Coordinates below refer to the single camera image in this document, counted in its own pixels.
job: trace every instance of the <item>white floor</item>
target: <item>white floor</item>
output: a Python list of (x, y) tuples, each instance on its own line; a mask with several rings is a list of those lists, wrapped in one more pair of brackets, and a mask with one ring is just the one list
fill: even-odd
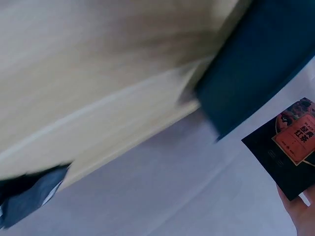
[(315, 101), (315, 59), (231, 134), (200, 111), (58, 193), (4, 236), (295, 236), (275, 183), (241, 139)]

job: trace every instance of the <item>wooden surface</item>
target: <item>wooden surface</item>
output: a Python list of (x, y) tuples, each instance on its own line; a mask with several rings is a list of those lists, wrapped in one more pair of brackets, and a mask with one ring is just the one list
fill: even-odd
[(70, 184), (194, 111), (178, 99), (248, 2), (1, 2), (0, 177), (74, 160)]

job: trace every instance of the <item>teal cushion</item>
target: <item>teal cushion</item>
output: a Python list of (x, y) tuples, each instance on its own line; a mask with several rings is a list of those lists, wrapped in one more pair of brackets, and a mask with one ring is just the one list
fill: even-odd
[(314, 0), (254, 0), (196, 86), (224, 137), (315, 55)]

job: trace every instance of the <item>red label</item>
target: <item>red label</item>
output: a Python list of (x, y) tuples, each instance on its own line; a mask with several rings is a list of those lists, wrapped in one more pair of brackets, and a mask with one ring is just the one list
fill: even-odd
[(273, 139), (298, 165), (315, 150), (315, 118), (307, 114)]

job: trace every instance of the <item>hand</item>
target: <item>hand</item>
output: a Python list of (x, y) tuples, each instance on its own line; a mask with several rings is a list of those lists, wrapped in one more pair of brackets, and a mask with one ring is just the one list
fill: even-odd
[(315, 185), (304, 191), (310, 206), (307, 206), (298, 196), (293, 201), (289, 201), (282, 190), (278, 188), (279, 196), (284, 208), (290, 215), (298, 236), (315, 236)]

